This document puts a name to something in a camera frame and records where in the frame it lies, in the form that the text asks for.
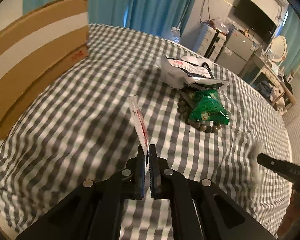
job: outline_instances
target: gray mini fridge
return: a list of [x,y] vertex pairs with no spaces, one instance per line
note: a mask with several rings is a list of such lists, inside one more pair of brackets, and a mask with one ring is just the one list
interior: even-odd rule
[[238,75],[253,51],[253,42],[238,30],[233,29],[227,36],[215,62]]

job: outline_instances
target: brown cardboard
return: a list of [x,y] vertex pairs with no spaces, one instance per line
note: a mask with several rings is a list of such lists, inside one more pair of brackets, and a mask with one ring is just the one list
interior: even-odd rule
[[49,84],[87,55],[87,46],[82,45],[61,59],[58,63],[54,64],[53,67],[49,68],[42,76],[33,82],[3,117],[0,123],[0,139],[7,137],[19,117]]
[[[29,34],[87,10],[87,0],[56,0],[24,15],[0,32],[0,55]],[[12,65],[0,78],[0,139],[51,82],[87,55],[88,34],[86,25],[60,36]]]

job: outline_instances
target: bed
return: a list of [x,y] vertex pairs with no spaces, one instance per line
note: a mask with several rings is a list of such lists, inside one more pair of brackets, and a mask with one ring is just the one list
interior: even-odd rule
[[[158,156],[186,178],[209,178],[272,234],[288,206],[291,185],[261,167],[255,187],[252,149],[263,144],[271,157],[290,161],[282,118],[247,83],[213,64],[230,82],[220,92],[230,123],[217,134],[186,125],[177,112],[178,91],[163,83],[161,55],[197,56],[159,37],[109,25],[89,25],[89,56],[47,89],[0,140],[0,213],[21,232],[86,179],[110,177],[138,150],[127,96],[138,95]],[[122,239],[172,239],[167,200],[127,201]]]

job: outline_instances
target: white stripe on cardboard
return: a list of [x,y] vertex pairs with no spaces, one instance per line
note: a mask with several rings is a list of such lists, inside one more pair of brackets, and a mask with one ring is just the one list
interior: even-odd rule
[[51,23],[27,35],[0,55],[0,79],[37,49],[86,25],[88,25],[88,13],[84,12]]

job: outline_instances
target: tv screen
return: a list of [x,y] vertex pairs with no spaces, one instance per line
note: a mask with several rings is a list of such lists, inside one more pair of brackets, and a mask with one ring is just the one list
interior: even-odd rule
[[234,16],[248,25],[266,43],[269,43],[276,30],[275,23],[251,0],[240,0]]

